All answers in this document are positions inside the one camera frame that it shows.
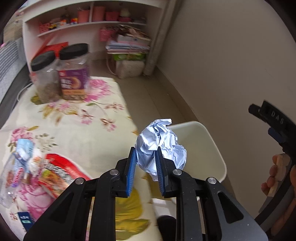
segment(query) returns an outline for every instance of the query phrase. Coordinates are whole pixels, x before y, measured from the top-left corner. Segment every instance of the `striped gray fabric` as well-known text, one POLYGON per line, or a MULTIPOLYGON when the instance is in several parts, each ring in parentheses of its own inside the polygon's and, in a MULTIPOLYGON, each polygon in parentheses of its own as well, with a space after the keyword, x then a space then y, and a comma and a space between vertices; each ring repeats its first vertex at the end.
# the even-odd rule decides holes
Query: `striped gray fabric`
POLYGON ((0 49, 0 82, 18 57, 17 43, 15 41, 7 42, 7 44, 0 49))

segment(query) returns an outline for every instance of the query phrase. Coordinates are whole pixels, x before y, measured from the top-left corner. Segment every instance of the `human hand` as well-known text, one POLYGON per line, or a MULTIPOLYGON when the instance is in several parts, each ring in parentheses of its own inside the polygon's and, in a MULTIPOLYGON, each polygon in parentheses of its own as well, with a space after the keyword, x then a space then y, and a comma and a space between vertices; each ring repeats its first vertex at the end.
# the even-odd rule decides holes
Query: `human hand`
MULTIPOLYGON (((275 176, 278 172, 278 167, 276 165, 276 161, 279 155, 274 155, 272 157, 272 161, 274 165, 269 170, 270 177, 267 179, 265 183, 261 184, 261 190, 265 195, 268 195, 269 190, 271 187, 275 184, 275 176)), ((295 198, 292 200, 291 204, 288 206, 287 210, 282 214, 282 216, 273 224, 271 227, 271 234, 275 236, 281 228, 284 226, 288 218, 290 217, 291 213, 293 212, 295 206, 296 206, 296 166, 294 165, 290 171, 290 180, 291 184, 294 187, 295 192, 295 198)))

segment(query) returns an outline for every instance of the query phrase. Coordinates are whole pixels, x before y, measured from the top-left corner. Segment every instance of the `triangular cutout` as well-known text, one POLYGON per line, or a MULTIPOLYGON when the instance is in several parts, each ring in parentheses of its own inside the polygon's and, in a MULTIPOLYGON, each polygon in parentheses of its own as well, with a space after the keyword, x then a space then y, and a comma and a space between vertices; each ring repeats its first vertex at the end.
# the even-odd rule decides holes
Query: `triangular cutout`
POLYGON ((58 223, 65 223, 73 197, 74 193, 69 193, 63 202, 56 208, 56 210, 53 211, 50 219, 58 223))
POLYGON ((240 212, 240 210, 228 199, 228 197, 223 192, 219 192, 218 197, 222 205, 227 223, 234 223, 244 218, 244 215, 240 212))

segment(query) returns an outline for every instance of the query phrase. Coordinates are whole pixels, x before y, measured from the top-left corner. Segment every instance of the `black jar lid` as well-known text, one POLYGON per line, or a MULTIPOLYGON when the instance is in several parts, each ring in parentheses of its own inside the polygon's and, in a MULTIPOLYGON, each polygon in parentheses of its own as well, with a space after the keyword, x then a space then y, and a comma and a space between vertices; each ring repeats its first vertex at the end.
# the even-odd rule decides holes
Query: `black jar lid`
POLYGON ((89 51, 88 44, 73 44, 63 48, 59 52, 59 59, 68 60, 68 59, 77 58, 79 56, 86 54, 88 51, 89 51))
POLYGON ((48 51, 38 55, 31 61, 32 71, 38 71, 50 65, 55 60, 54 51, 48 51))

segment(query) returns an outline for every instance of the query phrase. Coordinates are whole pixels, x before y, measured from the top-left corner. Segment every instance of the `floral tablecloth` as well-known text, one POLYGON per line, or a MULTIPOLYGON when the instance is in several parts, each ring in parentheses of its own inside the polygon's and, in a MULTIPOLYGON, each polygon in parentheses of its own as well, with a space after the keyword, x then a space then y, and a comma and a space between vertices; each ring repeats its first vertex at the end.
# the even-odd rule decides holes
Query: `floral tablecloth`
MULTIPOLYGON (((0 171, 19 138, 32 140, 44 153, 68 158, 91 178, 99 177, 126 158, 138 132, 119 86, 104 77, 92 77, 90 85, 92 92, 84 102, 59 100, 49 104, 42 104, 35 87, 30 87, 0 130, 0 171)), ((29 211, 38 219, 52 202, 42 187, 20 184, 12 206, 6 209, 0 205, 0 213, 23 240, 25 230, 17 212, 29 211)), ((116 199, 116 237, 161 240, 148 182, 138 167, 131 197, 116 199)))

